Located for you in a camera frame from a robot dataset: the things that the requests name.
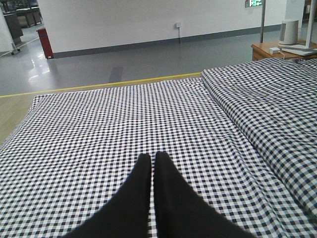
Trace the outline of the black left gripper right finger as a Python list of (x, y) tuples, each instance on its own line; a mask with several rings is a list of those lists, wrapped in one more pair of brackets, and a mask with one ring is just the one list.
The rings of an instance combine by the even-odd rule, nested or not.
[(156, 153), (154, 200), (160, 238), (252, 237), (204, 202), (166, 152)]

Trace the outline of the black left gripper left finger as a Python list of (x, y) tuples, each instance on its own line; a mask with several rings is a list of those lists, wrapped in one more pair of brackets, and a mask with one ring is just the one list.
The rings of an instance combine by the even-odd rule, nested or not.
[(151, 158), (140, 154), (117, 193), (65, 238), (146, 238), (151, 192)]

